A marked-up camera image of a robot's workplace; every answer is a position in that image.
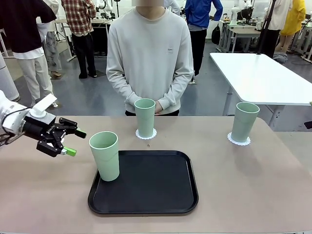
tray rim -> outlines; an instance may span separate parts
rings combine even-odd
[[[193,197],[194,197],[193,204],[188,209],[186,209],[185,211],[182,211],[182,212],[143,212],[143,213],[139,213],[139,212],[104,213],[104,212],[101,212],[98,209],[96,209],[93,205],[94,196],[95,196],[97,188],[98,188],[98,183],[96,185],[95,185],[95,183],[97,181],[99,181],[99,179],[100,179],[100,175],[99,175],[99,172],[97,170],[96,175],[95,175],[93,182],[92,182],[92,185],[91,185],[89,195],[88,195],[88,206],[89,206],[90,210],[96,214],[99,214],[99,215],[140,215],[140,214],[156,214],[156,215],[157,214],[164,214],[164,215],[168,215],[168,214],[187,214],[187,213],[191,212],[197,206],[198,201],[199,201],[197,184],[196,184],[196,180],[195,180],[195,176],[194,176],[193,165],[192,165],[191,159],[185,153],[183,153],[179,150],[119,150],[118,152],[124,153],[124,152],[138,152],[138,151],[149,151],[151,153],[155,153],[155,152],[159,152],[159,151],[166,151],[166,152],[172,152],[175,154],[178,153],[180,156],[183,156],[185,158],[185,160],[187,161],[187,165],[189,168],[188,169],[189,175],[194,182],[194,185],[192,185],[192,183],[191,183],[192,193],[193,193]]]

khaki pants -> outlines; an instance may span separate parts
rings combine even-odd
[[[40,87],[42,88],[42,97],[53,94],[53,87],[48,73],[47,60],[44,55],[34,59],[18,59],[28,89],[32,98],[32,105],[40,99]]]

plaid shirt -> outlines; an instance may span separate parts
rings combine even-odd
[[[92,31],[91,20],[96,17],[92,0],[61,0],[67,24],[73,34],[84,35]]]

cup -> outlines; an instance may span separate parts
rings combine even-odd
[[[240,102],[236,105],[231,137],[236,142],[246,142],[247,137],[259,114],[260,108],[249,102]]]
[[[96,133],[89,144],[101,179],[116,179],[119,176],[118,136],[113,132]]]
[[[139,99],[135,102],[135,109],[140,137],[151,137],[154,130],[155,102],[147,98]]]

